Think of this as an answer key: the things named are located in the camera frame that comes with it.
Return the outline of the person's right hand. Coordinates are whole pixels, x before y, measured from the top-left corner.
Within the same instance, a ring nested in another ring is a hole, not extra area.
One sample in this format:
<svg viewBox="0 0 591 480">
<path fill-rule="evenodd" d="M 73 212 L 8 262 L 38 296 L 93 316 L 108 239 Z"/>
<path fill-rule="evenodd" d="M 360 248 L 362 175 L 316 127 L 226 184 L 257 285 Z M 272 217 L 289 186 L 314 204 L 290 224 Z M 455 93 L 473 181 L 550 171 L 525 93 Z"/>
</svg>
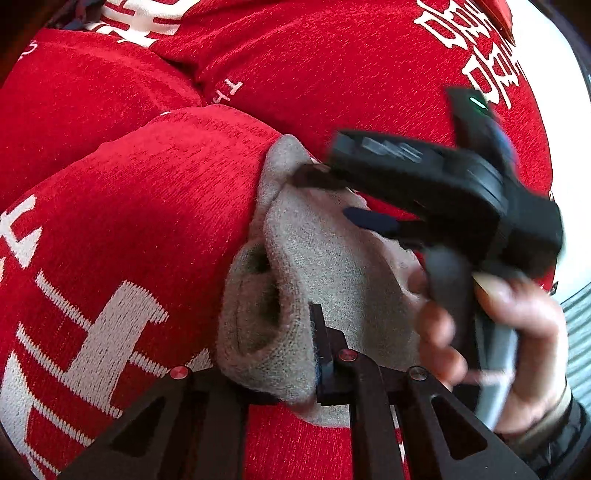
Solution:
<svg viewBox="0 0 591 480">
<path fill-rule="evenodd" d="M 520 335 L 517 370 L 496 431 L 517 436 L 541 422 L 568 394 L 568 336 L 561 307 L 527 277 L 504 280 L 490 274 L 474 276 L 477 300 L 489 317 Z M 467 376 L 465 358 L 451 346 L 456 325 L 451 315 L 428 300 L 414 320 L 419 356 L 448 389 Z"/>
</svg>

